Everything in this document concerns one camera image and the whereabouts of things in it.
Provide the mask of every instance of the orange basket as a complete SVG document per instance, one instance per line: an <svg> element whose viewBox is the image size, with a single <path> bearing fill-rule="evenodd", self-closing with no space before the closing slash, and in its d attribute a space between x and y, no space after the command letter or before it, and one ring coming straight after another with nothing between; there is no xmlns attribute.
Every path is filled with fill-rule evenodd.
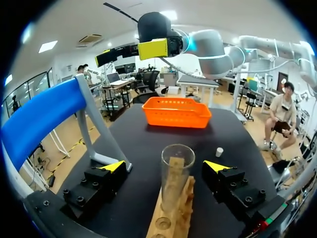
<svg viewBox="0 0 317 238"><path fill-rule="evenodd" d="M211 118L208 107L192 98L152 97L142 108L150 125L205 128Z"/></svg>

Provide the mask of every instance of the wooden holder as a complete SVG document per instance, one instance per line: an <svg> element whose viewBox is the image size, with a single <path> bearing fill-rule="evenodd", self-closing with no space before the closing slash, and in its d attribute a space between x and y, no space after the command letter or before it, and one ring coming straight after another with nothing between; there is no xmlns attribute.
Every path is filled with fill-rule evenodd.
<svg viewBox="0 0 317 238"><path fill-rule="evenodd" d="M166 184L171 184L175 180L177 180L175 170L170 170ZM175 208L170 212L164 212L161 208L161 188L146 238L186 238L188 236L190 218L193 213L194 183L194 177L189 176Z"/></svg>

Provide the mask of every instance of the hair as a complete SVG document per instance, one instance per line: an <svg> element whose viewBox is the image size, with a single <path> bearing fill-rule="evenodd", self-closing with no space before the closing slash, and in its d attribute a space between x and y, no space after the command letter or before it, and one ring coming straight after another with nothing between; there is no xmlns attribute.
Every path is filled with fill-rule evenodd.
<svg viewBox="0 0 317 238"><path fill-rule="evenodd" d="M83 65L80 65L77 69L77 71L81 70L81 69L85 69L85 67Z"/></svg>
<svg viewBox="0 0 317 238"><path fill-rule="evenodd" d="M293 92L295 90L294 85L291 82L286 82L284 88L290 88Z"/></svg>

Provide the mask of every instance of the shoe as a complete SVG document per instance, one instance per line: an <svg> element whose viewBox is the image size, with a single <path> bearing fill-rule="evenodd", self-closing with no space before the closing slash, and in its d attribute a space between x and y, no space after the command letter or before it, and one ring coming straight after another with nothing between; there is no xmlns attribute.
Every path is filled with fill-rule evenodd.
<svg viewBox="0 0 317 238"><path fill-rule="evenodd" d="M277 148L273 151L274 155L278 160L282 160L282 151L281 148L277 146Z"/></svg>
<svg viewBox="0 0 317 238"><path fill-rule="evenodd" d="M269 143L267 143L267 142L264 140L263 144L262 144L262 145L259 145L259 149L260 149L260 150L265 150L265 151L270 150L270 148L269 148Z"/></svg>

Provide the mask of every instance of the glass cup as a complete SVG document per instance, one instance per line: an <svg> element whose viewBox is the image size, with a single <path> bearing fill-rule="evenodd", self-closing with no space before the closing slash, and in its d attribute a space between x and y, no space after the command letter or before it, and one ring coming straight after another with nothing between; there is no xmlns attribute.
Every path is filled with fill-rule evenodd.
<svg viewBox="0 0 317 238"><path fill-rule="evenodd" d="M162 151L162 204L165 212L172 211L195 162L194 151L186 145L174 144Z"/></svg>

